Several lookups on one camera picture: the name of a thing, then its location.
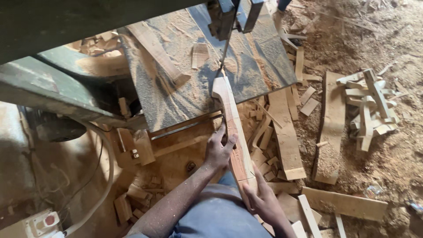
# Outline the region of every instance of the white cable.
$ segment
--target white cable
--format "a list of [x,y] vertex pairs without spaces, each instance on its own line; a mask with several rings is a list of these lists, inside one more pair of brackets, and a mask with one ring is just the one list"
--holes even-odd
[[98,129],[97,127],[95,127],[94,125],[92,125],[91,123],[88,122],[83,122],[79,119],[76,118],[72,118],[73,120],[81,123],[82,125],[86,126],[88,129],[93,130],[95,133],[97,133],[100,138],[104,141],[104,145],[107,148],[107,151],[109,153],[109,180],[107,182],[107,187],[106,190],[104,191],[102,197],[100,198],[100,200],[88,211],[87,215],[85,215],[85,217],[78,223],[72,225],[71,227],[69,227],[68,229],[66,229],[63,233],[65,236],[68,236],[70,234],[72,234],[73,232],[75,232],[77,229],[79,229],[83,224],[85,224],[87,222],[87,220],[93,215],[93,213],[97,210],[97,208],[99,208],[99,206],[103,203],[103,201],[106,199],[107,195],[110,192],[110,188],[112,188],[112,184],[113,184],[113,162],[115,161],[115,153],[113,152],[113,148],[110,144],[110,141],[107,139],[106,135],[104,134],[104,132],[102,132],[100,129]]

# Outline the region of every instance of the hand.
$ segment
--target hand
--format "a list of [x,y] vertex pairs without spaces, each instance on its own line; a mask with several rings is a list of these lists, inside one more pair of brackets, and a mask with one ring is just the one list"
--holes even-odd
[[221,169],[228,164],[229,157],[232,153],[233,146],[238,141],[238,134],[233,134],[228,137],[228,142],[225,146],[222,145],[222,138],[226,132],[226,123],[222,119],[222,124],[218,131],[207,141],[205,165],[210,165],[214,169]]
[[243,189],[250,200],[251,208],[254,209],[267,224],[272,227],[280,227],[280,222],[286,219],[285,213],[280,207],[273,190],[267,185],[260,170],[254,163],[253,168],[260,197],[252,191],[248,184],[243,184]]

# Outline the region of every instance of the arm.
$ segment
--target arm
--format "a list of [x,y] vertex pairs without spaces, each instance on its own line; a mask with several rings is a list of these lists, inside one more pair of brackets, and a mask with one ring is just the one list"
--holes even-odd
[[267,185],[255,164],[253,168],[261,198],[250,189],[248,184],[244,184],[244,191],[250,199],[251,206],[264,222],[273,227],[276,238],[296,238],[291,223],[286,218],[272,189]]
[[238,135],[231,135],[226,145],[223,146],[221,141],[225,131],[226,124],[222,120],[220,129],[207,142],[206,158],[203,165],[148,210],[134,224],[127,236],[140,233],[150,238],[169,236],[176,223],[207,183],[220,169],[228,164],[229,156],[238,140]]

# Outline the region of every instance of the person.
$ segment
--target person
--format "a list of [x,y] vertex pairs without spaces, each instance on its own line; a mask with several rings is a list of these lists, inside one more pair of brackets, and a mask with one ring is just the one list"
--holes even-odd
[[[208,140],[203,165],[187,180],[173,189],[130,229],[127,238],[270,238],[271,235],[247,210],[235,180],[227,171],[218,184],[208,184],[229,162],[238,135],[229,135],[226,145],[224,120],[220,129]],[[271,225],[275,237],[295,238],[272,189],[259,169],[253,165],[259,196],[247,184],[244,191],[252,210]]]

